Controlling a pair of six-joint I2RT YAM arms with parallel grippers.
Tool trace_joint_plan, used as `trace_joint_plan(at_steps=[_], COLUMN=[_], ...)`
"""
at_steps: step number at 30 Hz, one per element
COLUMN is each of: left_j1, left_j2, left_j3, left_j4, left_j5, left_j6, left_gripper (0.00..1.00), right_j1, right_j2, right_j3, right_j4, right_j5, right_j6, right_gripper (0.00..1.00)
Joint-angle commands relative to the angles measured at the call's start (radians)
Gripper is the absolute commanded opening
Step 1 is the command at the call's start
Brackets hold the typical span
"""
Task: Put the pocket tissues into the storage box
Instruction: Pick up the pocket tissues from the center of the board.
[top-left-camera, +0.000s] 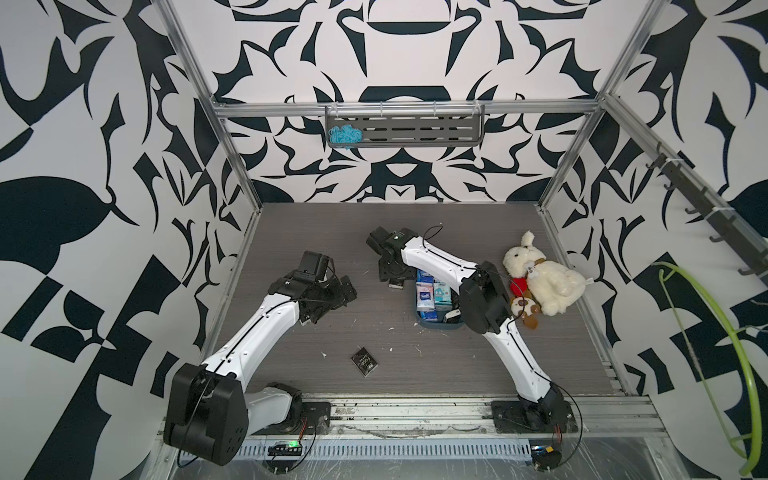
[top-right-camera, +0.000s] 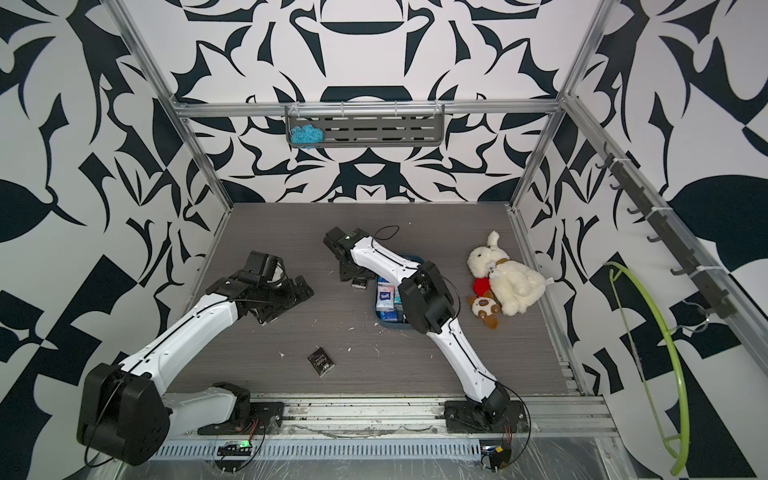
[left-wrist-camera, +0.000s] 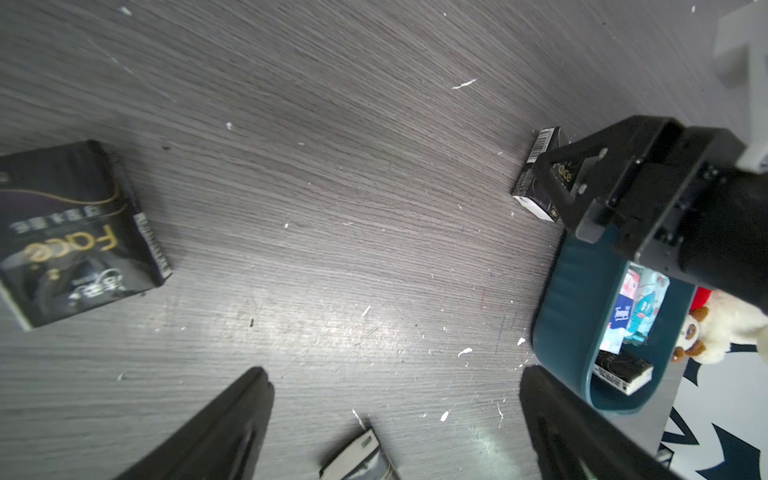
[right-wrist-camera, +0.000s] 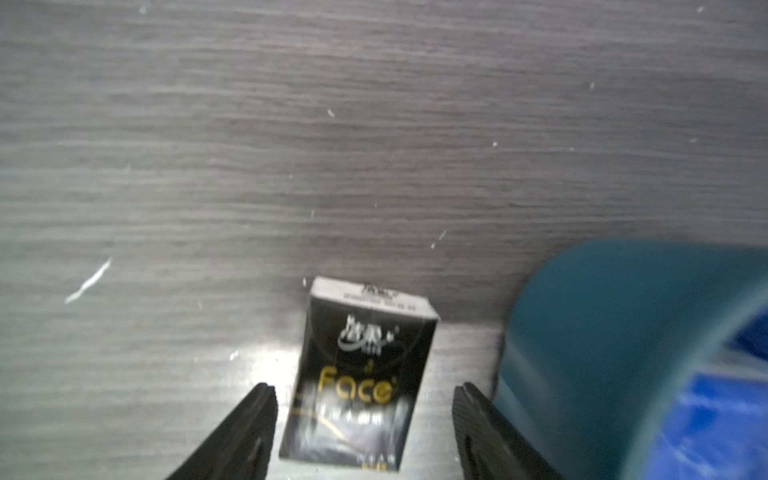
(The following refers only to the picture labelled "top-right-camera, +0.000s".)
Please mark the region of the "pink blue Tempo tissue pack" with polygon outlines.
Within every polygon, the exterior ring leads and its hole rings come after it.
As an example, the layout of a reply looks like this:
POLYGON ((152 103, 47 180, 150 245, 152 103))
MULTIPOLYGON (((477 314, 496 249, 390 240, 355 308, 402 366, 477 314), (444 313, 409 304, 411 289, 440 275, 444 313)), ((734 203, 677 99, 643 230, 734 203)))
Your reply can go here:
POLYGON ((376 311, 394 310, 393 289, 395 287, 389 283, 378 283, 376 290, 376 311))

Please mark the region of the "teal plastic storage box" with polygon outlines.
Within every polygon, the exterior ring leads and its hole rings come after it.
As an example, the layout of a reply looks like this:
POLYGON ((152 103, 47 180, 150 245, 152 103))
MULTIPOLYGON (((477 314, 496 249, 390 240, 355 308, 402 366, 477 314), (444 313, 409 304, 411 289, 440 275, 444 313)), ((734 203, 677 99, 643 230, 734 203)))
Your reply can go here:
POLYGON ((377 321, 385 328, 407 329, 410 327, 404 314, 398 288, 381 276, 377 279, 375 315, 377 321))

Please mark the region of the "dark blue Tempo tissue pack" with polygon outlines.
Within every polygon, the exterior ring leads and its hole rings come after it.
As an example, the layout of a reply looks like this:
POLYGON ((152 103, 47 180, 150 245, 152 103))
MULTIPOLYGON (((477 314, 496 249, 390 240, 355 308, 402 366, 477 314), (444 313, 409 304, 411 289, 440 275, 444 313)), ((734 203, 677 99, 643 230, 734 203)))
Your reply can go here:
POLYGON ((379 319, 385 323, 399 323, 400 317, 397 310, 379 311, 379 319))

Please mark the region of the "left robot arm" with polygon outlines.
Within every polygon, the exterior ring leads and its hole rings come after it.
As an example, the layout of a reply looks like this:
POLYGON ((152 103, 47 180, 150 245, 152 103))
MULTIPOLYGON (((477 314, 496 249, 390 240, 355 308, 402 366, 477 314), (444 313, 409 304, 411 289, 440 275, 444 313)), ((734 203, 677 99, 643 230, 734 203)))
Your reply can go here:
POLYGON ((208 287, 167 331, 117 364, 86 376, 76 438, 88 451, 132 466, 149 460, 169 439, 208 430, 243 433, 257 421, 249 390, 227 382, 188 394, 168 388, 220 333, 253 316, 265 324, 309 300, 306 280, 290 278, 281 258, 253 251, 245 266, 208 287))

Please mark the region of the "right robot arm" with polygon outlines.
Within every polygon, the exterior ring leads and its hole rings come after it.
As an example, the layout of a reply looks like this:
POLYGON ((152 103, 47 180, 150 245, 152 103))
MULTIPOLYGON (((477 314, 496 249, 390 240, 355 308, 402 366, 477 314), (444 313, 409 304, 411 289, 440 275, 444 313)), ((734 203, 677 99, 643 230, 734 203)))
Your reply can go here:
POLYGON ((499 432, 513 401, 466 338, 437 266, 402 257, 360 229, 346 233, 334 227, 325 234, 323 243, 342 267, 355 273, 368 270, 396 287, 407 323, 443 353, 466 397, 446 405, 447 421, 458 429, 499 432))

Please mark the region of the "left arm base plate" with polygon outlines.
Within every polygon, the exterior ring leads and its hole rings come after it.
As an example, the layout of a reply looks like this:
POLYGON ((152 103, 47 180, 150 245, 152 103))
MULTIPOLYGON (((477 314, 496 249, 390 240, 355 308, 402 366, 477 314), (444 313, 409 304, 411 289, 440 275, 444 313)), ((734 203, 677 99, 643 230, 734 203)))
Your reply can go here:
POLYGON ((283 424, 286 405, 277 401, 251 402, 246 408, 244 403, 235 407, 230 418, 219 424, 201 427, 197 434, 201 436, 249 435, 256 427, 257 434, 277 431, 283 424))

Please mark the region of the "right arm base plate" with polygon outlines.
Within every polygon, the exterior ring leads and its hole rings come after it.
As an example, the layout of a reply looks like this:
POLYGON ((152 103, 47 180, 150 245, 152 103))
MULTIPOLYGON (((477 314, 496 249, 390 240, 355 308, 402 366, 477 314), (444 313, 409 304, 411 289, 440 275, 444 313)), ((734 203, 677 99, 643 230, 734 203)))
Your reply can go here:
POLYGON ((470 400, 447 401, 445 424, 449 433, 527 433, 528 416, 518 400, 507 402, 500 411, 491 411, 470 400))

